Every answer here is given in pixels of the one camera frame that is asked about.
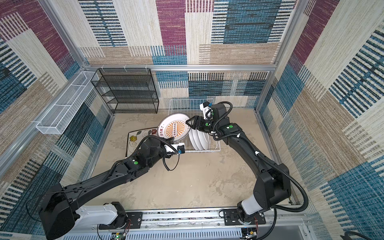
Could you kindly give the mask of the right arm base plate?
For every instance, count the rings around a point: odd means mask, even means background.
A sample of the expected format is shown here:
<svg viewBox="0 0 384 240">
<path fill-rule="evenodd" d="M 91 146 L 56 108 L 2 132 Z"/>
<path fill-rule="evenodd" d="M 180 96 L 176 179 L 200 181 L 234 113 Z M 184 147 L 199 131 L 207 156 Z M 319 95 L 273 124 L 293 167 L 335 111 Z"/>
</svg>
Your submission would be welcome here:
<svg viewBox="0 0 384 240">
<path fill-rule="evenodd" d="M 224 219 L 226 226 L 266 224 L 264 215 L 258 212 L 247 215 L 238 209 L 222 209 L 219 216 Z"/>
</svg>

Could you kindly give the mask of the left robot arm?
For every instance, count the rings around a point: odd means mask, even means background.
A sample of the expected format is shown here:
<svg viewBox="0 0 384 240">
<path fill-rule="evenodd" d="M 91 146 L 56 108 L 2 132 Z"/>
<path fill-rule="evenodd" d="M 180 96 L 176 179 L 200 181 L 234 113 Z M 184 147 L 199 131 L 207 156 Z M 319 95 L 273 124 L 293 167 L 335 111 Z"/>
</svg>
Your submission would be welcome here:
<svg viewBox="0 0 384 240">
<path fill-rule="evenodd" d="M 39 217 L 48 240 L 68 233 L 80 220 L 76 211 L 93 198 L 119 185 L 146 174 L 159 160 L 185 153 L 185 146 L 175 145 L 173 139 L 146 136 L 134 152 L 112 167 L 90 179 L 63 187 L 51 186 L 42 197 Z"/>
</svg>

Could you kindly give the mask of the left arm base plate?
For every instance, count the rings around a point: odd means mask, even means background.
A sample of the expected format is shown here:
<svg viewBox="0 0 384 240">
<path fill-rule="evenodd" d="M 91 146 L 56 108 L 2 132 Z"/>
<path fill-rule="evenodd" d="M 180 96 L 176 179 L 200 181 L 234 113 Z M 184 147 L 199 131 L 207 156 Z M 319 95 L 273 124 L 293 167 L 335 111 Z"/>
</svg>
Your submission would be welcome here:
<svg viewBox="0 0 384 240">
<path fill-rule="evenodd" d="M 119 214 L 109 225 L 99 225 L 99 230 L 128 230 L 141 227 L 143 212 L 127 212 Z"/>
</svg>

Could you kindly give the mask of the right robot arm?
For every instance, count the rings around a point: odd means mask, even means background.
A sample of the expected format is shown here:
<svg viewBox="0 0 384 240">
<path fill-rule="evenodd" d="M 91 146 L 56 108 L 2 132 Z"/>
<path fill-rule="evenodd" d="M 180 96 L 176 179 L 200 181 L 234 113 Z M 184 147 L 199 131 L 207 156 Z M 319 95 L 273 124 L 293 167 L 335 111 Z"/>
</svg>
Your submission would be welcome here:
<svg viewBox="0 0 384 240">
<path fill-rule="evenodd" d="M 250 222 L 257 213 L 263 213 L 291 196 L 288 168 L 265 156 L 247 137 L 243 129 L 232 123 L 225 103 L 208 104 L 210 118 L 194 116 L 186 121 L 191 129 L 212 134 L 214 140 L 224 141 L 235 150 L 251 168 L 256 183 L 251 196 L 238 203 L 241 223 Z"/>
</svg>

